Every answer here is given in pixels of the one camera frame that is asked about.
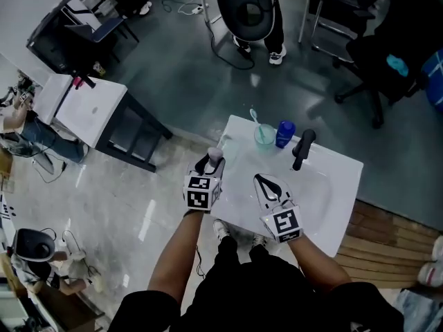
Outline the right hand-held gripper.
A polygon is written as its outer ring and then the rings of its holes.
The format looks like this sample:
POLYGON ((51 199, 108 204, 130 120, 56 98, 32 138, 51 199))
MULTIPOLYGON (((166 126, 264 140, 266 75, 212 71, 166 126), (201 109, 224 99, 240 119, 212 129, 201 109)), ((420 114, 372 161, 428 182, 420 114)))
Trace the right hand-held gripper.
POLYGON ((260 220, 273 240, 284 243, 300 238, 304 231, 300 207, 290 196, 289 186, 268 174, 256 174, 253 184, 262 210, 260 220))

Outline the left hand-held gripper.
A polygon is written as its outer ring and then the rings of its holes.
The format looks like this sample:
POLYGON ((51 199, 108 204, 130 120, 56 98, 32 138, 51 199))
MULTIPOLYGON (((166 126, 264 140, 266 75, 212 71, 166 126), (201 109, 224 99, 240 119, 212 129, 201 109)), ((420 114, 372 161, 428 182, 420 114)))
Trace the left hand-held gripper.
POLYGON ((206 154, 190 166, 183 182, 183 199, 189 210, 209 212, 222 193, 224 157, 211 160, 206 154))

